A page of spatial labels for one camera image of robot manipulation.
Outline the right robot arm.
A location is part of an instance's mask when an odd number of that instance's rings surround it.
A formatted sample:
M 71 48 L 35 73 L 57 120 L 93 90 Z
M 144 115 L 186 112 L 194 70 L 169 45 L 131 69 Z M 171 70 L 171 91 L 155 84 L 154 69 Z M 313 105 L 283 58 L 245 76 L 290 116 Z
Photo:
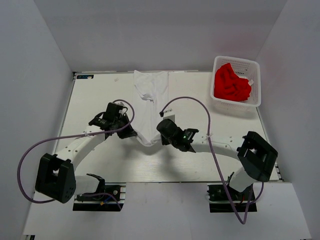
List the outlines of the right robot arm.
M 210 153 L 227 156 L 241 163 L 240 169 L 231 174 L 225 187 L 226 195 L 236 200 L 255 182 L 270 181 L 278 152 L 255 131 L 243 137 L 207 135 L 198 129 L 178 127 L 170 119 L 162 120 L 156 127 L 161 143 L 182 152 Z

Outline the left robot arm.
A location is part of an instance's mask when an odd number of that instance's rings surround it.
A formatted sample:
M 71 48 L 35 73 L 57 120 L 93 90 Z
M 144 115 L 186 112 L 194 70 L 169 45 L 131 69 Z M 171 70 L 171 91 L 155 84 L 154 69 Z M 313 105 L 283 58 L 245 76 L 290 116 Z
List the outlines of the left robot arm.
M 132 108 L 122 99 L 108 103 L 106 110 L 98 113 L 69 145 L 54 154 L 44 154 L 39 162 L 35 190 L 63 204 L 77 195 L 103 198 L 106 182 L 102 177 L 93 173 L 76 175 L 75 171 L 87 155 L 113 134 L 120 139 L 137 136 L 131 125 L 133 118 L 127 115 L 127 110 Z

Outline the white t shirt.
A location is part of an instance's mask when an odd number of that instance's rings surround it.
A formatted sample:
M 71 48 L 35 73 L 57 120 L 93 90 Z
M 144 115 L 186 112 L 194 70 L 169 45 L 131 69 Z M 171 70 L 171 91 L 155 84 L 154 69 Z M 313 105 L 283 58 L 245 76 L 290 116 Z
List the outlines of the white t shirt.
M 133 73 L 132 106 L 135 117 L 132 122 L 137 140 L 151 147 L 161 140 L 157 125 L 162 118 L 159 112 L 169 101 L 169 72 Z

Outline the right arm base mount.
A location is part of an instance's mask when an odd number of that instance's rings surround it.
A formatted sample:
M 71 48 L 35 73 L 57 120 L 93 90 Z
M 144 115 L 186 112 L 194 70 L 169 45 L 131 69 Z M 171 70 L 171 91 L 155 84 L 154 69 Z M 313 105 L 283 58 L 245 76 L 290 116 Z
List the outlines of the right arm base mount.
M 239 213 L 244 213 L 246 211 L 246 206 L 252 187 L 247 187 L 243 192 L 237 192 L 229 186 L 227 186 L 227 188 L 229 190 L 231 200 L 234 203 L 235 209 Z M 234 212 L 222 184 L 209 184 L 207 186 L 207 196 L 210 213 Z

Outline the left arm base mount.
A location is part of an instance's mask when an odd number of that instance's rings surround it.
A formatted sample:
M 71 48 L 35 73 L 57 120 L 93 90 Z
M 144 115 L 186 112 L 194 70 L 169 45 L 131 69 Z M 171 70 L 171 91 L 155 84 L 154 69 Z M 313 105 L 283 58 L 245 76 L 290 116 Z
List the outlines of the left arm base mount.
M 77 195 L 73 201 L 74 212 L 120 212 L 125 203 L 126 184 L 106 183 L 97 196 Z

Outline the red t shirt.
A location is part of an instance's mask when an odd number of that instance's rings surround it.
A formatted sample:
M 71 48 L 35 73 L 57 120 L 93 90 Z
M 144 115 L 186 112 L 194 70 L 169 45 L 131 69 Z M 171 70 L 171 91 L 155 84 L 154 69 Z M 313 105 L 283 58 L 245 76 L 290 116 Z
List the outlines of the red t shirt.
M 222 65 L 214 76 L 213 95 L 218 99 L 242 102 L 250 97 L 252 87 L 249 85 L 249 80 L 238 77 L 231 64 Z

